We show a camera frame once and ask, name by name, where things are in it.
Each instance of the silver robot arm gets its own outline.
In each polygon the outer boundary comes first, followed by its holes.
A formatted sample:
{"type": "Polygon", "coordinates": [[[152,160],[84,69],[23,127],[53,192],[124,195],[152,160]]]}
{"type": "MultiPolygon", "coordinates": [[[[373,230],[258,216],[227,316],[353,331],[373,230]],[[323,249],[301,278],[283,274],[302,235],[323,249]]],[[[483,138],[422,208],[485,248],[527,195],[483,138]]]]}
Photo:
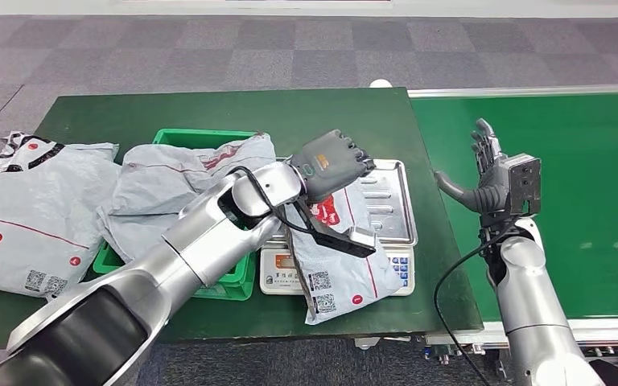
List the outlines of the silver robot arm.
{"type": "MultiPolygon", "coordinates": [[[[145,256],[76,285],[15,328],[0,385],[124,384],[195,291],[271,238],[283,205],[306,208],[372,168],[369,156],[334,130],[287,162],[234,169],[187,205],[145,256]]],[[[360,229],[341,234],[308,218],[305,229],[317,243],[355,256],[375,251],[374,237],[364,242],[360,229]]]]}
{"type": "Polygon", "coordinates": [[[480,255],[496,291],[518,385],[604,385],[584,359],[562,311],[546,254],[531,217],[541,209],[541,160],[501,152],[492,127],[477,121],[480,183],[463,189],[435,172],[440,189],[480,214],[480,239],[496,240],[480,255]]]}

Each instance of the red stripe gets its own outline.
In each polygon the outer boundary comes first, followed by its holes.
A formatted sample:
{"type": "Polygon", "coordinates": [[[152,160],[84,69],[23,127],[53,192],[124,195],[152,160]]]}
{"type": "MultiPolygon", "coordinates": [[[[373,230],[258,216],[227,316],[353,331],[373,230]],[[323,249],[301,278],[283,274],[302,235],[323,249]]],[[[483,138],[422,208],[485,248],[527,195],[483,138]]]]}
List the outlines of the red stripe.
{"type": "Polygon", "coordinates": [[[373,292],[375,293],[375,298],[377,298],[377,287],[375,286],[375,279],[373,278],[373,271],[371,270],[371,263],[368,257],[366,257],[366,265],[369,267],[369,275],[371,275],[371,284],[373,285],[373,292]]]}
{"type": "Polygon", "coordinates": [[[30,227],[28,227],[28,226],[26,226],[26,225],[17,224],[17,223],[11,223],[10,221],[5,221],[5,220],[0,220],[0,223],[3,223],[3,224],[8,224],[8,225],[13,225],[13,226],[15,226],[15,227],[20,227],[20,228],[25,228],[25,229],[26,229],[26,230],[28,230],[28,231],[37,232],[37,233],[38,233],[38,234],[40,234],[40,235],[44,235],[44,236],[48,236],[48,237],[52,237],[52,238],[54,238],[54,239],[64,241],[64,242],[66,242],[66,243],[68,243],[68,244],[70,244],[70,245],[74,245],[74,246],[79,247],[79,248],[89,249],[89,247],[87,247],[87,246],[85,246],[85,245],[81,245],[81,244],[73,243],[73,242],[71,242],[70,240],[66,240],[66,239],[64,239],[64,238],[62,238],[62,237],[60,237],[60,236],[52,235],[51,233],[42,232],[42,231],[40,231],[39,229],[30,228],[30,227]]]}
{"type": "Polygon", "coordinates": [[[141,166],[141,167],[166,167],[167,169],[172,169],[173,171],[175,171],[175,172],[177,172],[177,173],[183,173],[183,172],[186,172],[186,171],[190,171],[190,172],[192,172],[192,173],[207,173],[207,172],[206,172],[206,171],[204,171],[204,170],[193,170],[193,169],[176,169],[176,168],[175,168],[175,167],[173,167],[173,166],[169,166],[169,165],[161,165],[161,164],[158,164],[158,165],[138,165],[138,164],[135,164],[135,166],[141,166]]]}
{"type": "Polygon", "coordinates": [[[344,197],[347,199],[347,209],[349,209],[349,215],[352,217],[352,226],[356,227],[356,221],[354,221],[354,213],[352,213],[352,205],[349,203],[349,195],[347,194],[347,188],[343,188],[344,197]]]}
{"type": "MultiPolygon", "coordinates": [[[[347,188],[343,189],[344,197],[347,200],[347,209],[349,209],[349,215],[352,217],[352,225],[356,227],[356,221],[354,221],[354,213],[352,212],[352,205],[349,203],[349,195],[347,194],[347,188]]],[[[366,257],[366,266],[369,267],[369,275],[371,277],[371,285],[373,285],[373,292],[375,293],[375,298],[377,298],[377,287],[375,286],[375,278],[373,277],[373,270],[371,269],[371,262],[366,257]]]]}

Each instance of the gray plastic bag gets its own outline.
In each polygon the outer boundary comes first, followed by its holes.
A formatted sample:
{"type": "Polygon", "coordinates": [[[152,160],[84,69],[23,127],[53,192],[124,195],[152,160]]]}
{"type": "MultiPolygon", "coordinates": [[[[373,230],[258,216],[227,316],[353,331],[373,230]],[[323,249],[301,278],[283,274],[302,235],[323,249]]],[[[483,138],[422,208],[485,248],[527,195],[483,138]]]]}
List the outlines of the gray plastic bag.
{"type": "Polygon", "coordinates": [[[96,207],[117,182],[117,146],[62,145],[11,132],[0,153],[0,290],[58,296],[102,242],[96,207]]]}
{"type": "MultiPolygon", "coordinates": [[[[311,210],[316,219],[340,233],[352,226],[371,228],[358,182],[333,193],[311,210]]],[[[288,209],[287,216],[293,224],[302,224],[294,208],[288,209]]],[[[299,268],[309,308],[306,324],[319,324],[358,310],[401,288],[402,280],[394,272],[379,240],[376,248],[374,254],[359,258],[317,245],[306,233],[290,231],[290,250],[299,268]]]]}
{"type": "Polygon", "coordinates": [[[103,237],[124,262],[140,257],[195,197],[235,166],[256,170],[275,161],[268,134],[218,149],[140,145],[126,152],[112,199],[97,210],[103,237]]]}

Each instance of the black cable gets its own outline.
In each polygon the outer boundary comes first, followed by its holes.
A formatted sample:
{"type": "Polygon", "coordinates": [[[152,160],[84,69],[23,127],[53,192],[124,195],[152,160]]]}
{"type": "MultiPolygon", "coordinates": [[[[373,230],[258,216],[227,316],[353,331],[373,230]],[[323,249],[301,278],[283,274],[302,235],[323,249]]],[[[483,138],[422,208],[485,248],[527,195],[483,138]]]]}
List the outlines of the black cable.
{"type": "Polygon", "coordinates": [[[444,319],[444,316],[442,315],[442,311],[439,309],[439,289],[442,288],[442,284],[447,279],[447,277],[449,277],[449,275],[451,275],[451,273],[454,272],[454,269],[457,269],[458,267],[460,267],[464,262],[470,260],[471,257],[475,256],[480,251],[486,249],[489,245],[496,243],[501,237],[503,237],[508,232],[508,230],[510,230],[510,228],[513,227],[513,225],[515,225],[516,221],[517,221],[517,218],[511,220],[511,222],[506,224],[505,227],[501,229],[501,231],[498,232],[498,234],[496,234],[496,236],[490,238],[487,242],[473,249],[467,255],[461,257],[456,263],[454,263],[451,267],[449,267],[449,269],[447,269],[447,271],[437,281],[437,285],[435,286],[435,291],[432,294],[432,298],[435,303],[435,310],[437,311],[437,315],[439,316],[439,319],[442,320],[444,329],[447,330],[447,333],[449,334],[449,336],[451,336],[451,340],[454,341],[454,344],[459,349],[461,355],[463,355],[463,357],[468,362],[472,370],[475,371],[477,376],[479,376],[482,382],[484,382],[484,384],[486,384],[487,386],[491,386],[491,384],[486,378],[484,378],[484,375],[482,375],[482,373],[480,372],[480,369],[477,368],[477,366],[472,362],[472,360],[470,359],[470,356],[468,356],[468,353],[466,353],[465,350],[460,346],[458,339],[455,337],[454,333],[451,332],[451,328],[449,328],[447,321],[444,319]]]}
{"type": "Polygon", "coordinates": [[[264,192],[264,189],[262,189],[262,185],[259,183],[259,180],[257,179],[257,177],[254,176],[254,173],[250,169],[244,166],[236,166],[229,172],[229,174],[233,174],[237,171],[242,171],[243,173],[245,173],[245,175],[247,175],[247,178],[254,186],[254,190],[257,191],[257,193],[262,197],[262,200],[264,200],[264,203],[266,204],[266,206],[269,207],[269,210],[271,211],[271,213],[274,216],[276,216],[279,220],[281,220],[281,223],[285,224],[285,226],[287,226],[288,228],[294,229],[297,232],[307,233],[310,235],[312,234],[310,229],[301,228],[295,224],[292,224],[287,219],[287,217],[283,213],[281,213],[281,211],[271,203],[271,200],[264,192]]]}

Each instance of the qr code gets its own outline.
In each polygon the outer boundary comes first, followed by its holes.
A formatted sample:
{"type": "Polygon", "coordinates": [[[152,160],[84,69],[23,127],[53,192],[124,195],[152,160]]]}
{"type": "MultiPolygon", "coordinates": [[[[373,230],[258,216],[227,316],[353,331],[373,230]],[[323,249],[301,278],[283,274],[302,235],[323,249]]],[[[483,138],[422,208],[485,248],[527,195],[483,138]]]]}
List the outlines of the qr code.
{"type": "Polygon", "coordinates": [[[331,288],[328,272],[309,273],[309,286],[312,291],[327,290],[331,288]]]}
{"type": "Polygon", "coordinates": [[[27,275],[27,280],[25,281],[25,288],[30,291],[39,292],[41,289],[41,283],[43,283],[43,279],[46,277],[46,273],[31,270],[27,275]]]}
{"type": "Polygon", "coordinates": [[[314,296],[314,309],[317,314],[325,314],[327,312],[336,311],[335,297],[332,294],[314,296]]]}
{"type": "Polygon", "coordinates": [[[63,292],[67,284],[67,280],[61,279],[57,276],[51,276],[48,278],[48,281],[46,282],[46,288],[43,291],[44,293],[51,294],[52,298],[57,298],[58,295],[63,292]]]}

